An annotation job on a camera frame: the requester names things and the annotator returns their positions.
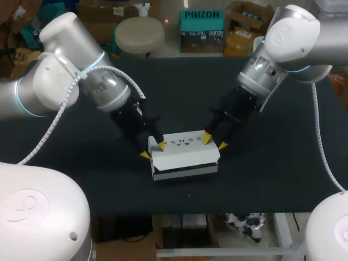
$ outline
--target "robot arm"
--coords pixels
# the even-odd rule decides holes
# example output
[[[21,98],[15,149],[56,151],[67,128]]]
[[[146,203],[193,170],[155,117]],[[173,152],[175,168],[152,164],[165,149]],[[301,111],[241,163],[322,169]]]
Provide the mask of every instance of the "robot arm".
[[[227,123],[219,149],[228,145],[233,132],[264,102],[282,80],[292,74],[304,83],[315,83],[330,72],[332,65],[348,63],[348,19],[318,21],[308,11],[287,6],[270,28],[265,40],[251,55],[214,118],[205,128],[208,143],[222,121]]]
[[[95,66],[113,66],[74,13],[65,13],[50,22],[41,31],[40,40],[45,53],[52,56],[41,57],[21,79],[0,83],[0,119],[41,117],[57,111],[76,69],[88,71]],[[94,100],[98,109],[110,114],[139,154],[149,158],[146,145],[138,140],[139,135],[149,132],[162,150],[163,135],[155,120],[145,116],[145,95],[140,88],[126,74],[122,77],[116,74],[109,70],[91,71],[79,82],[79,87]],[[138,99],[131,96],[131,85],[136,88]],[[74,104],[78,93],[78,88],[74,88],[67,106]]]

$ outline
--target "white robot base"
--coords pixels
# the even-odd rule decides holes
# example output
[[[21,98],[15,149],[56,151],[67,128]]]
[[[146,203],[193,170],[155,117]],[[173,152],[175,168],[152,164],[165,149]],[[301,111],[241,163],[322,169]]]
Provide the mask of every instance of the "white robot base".
[[[306,228],[308,261],[348,260],[348,193],[322,201],[312,212]]]
[[[0,260],[92,261],[82,189],[54,170],[0,163]]]

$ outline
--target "box lid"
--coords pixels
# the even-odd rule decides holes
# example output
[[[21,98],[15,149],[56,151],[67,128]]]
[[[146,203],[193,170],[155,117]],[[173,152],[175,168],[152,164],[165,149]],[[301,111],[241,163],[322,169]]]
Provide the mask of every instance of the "box lid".
[[[200,32],[223,30],[223,10],[180,10],[180,30],[183,32]]]
[[[148,140],[153,166],[159,171],[178,169],[216,163],[220,152],[211,141],[203,144],[203,131],[184,132],[164,135],[165,151],[163,152],[151,136]]]

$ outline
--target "white cable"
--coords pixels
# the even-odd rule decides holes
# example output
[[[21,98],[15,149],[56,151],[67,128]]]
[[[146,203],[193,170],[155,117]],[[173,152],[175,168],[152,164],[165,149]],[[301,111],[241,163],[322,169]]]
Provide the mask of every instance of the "white cable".
[[[332,182],[335,184],[335,186],[342,192],[345,192],[346,190],[338,183],[338,181],[333,176],[330,167],[327,163],[324,148],[322,146],[321,141],[321,135],[320,135],[320,124],[319,124],[319,106],[318,106],[318,96],[316,95],[316,86],[315,83],[312,83],[312,93],[313,93],[313,102],[314,102],[314,116],[315,116],[315,131],[316,131],[316,139],[318,140],[319,145],[319,151],[321,155],[322,162],[324,164],[324,167],[326,169],[327,174],[329,175]]]
[[[138,92],[139,97],[141,99],[146,99],[145,95],[142,93],[141,89],[139,88],[139,86],[135,83],[135,81],[133,81],[131,79],[131,77],[129,77],[127,74],[125,74],[124,72],[122,72],[121,70],[112,67],[112,66],[107,66],[107,65],[100,65],[100,66],[95,66],[92,68],[89,68],[87,70],[84,70],[83,73],[88,74],[92,71],[96,71],[96,70],[107,70],[107,71],[112,71],[115,72],[118,76],[123,77],[124,79],[126,79],[134,88],[135,90]],[[78,75],[74,80],[73,83],[71,84],[70,88],[68,89],[66,96],[63,100],[63,102],[61,103],[61,106],[57,112],[57,115],[55,116],[54,120],[52,121],[51,125],[49,126],[48,130],[46,131],[45,135],[41,138],[41,140],[39,141],[39,143],[35,146],[35,148],[30,152],[29,155],[27,155],[21,162],[17,163],[17,165],[25,165],[28,161],[30,161],[37,153],[38,151],[42,148],[42,146],[45,144],[45,142],[47,141],[47,139],[49,138],[49,136],[52,134],[54,128],[57,126],[60,117],[62,116],[67,103],[69,101],[69,98],[71,96],[71,92],[72,90],[76,87],[77,83],[81,80],[81,75]]]

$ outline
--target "brown cardboard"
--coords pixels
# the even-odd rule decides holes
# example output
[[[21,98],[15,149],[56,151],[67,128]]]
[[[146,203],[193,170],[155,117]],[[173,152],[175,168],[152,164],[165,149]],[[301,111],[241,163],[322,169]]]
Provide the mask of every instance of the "brown cardboard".
[[[135,237],[136,241],[143,236]],[[115,240],[96,244],[96,261],[156,261],[156,247],[153,234],[137,243]]]
[[[41,52],[40,51],[31,51],[27,48],[17,48],[16,56],[14,58],[14,65],[10,79],[17,79],[23,76],[27,70],[30,62],[38,60]]]
[[[0,25],[18,8],[19,0],[0,0]]]
[[[5,26],[0,27],[0,50],[15,49],[17,42],[14,33],[10,32]],[[0,78],[8,78],[13,69],[15,53],[0,57]]]
[[[83,22],[87,30],[100,45],[109,45],[117,23]]]
[[[80,0],[77,4],[78,15],[82,21],[96,23],[120,23],[123,20],[139,16],[135,4],[142,4],[142,1],[117,2],[99,0]],[[160,0],[151,0],[148,15],[157,18]],[[114,13],[114,8],[123,7],[123,16]]]
[[[210,214],[207,214],[207,232],[208,232],[208,237],[209,237],[209,243],[204,246],[199,246],[199,247],[219,247],[219,241],[217,239],[217,235],[215,233],[215,227],[213,223],[213,216]],[[176,231],[170,231],[168,229],[162,229],[161,227],[161,215],[152,215],[152,227],[153,227],[153,236],[154,240],[156,242],[156,246],[159,249],[164,249],[165,244],[164,241],[166,237],[176,237],[179,239],[179,241],[183,238],[185,238],[185,241],[187,238],[197,238],[197,234],[201,234],[202,232],[205,231],[205,229],[183,229],[183,230],[176,230]],[[195,247],[194,245],[190,245],[187,242],[184,243],[185,248],[192,248]],[[165,261],[205,261],[205,260],[211,260],[210,257],[176,257],[176,258],[163,258]]]
[[[18,8],[23,8],[25,13],[21,16],[11,15],[7,20],[7,25],[14,33],[18,33],[23,27],[30,23],[38,13],[42,5],[42,0],[20,0],[19,5],[14,10],[14,14]]]
[[[230,32],[226,37],[223,56],[240,57],[249,56],[253,53],[254,40],[261,34],[247,31],[238,26],[234,27],[234,31]]]
[[[230,10],[228,17],[231,19],[231,27],[239,25],[247,30],[263,35],[266,34],[274,15],[274,10],[271,5],[263,7],[251,2],[234,1],[226,9]],[[263,21],[243,15],[244,11],[261,16]]]

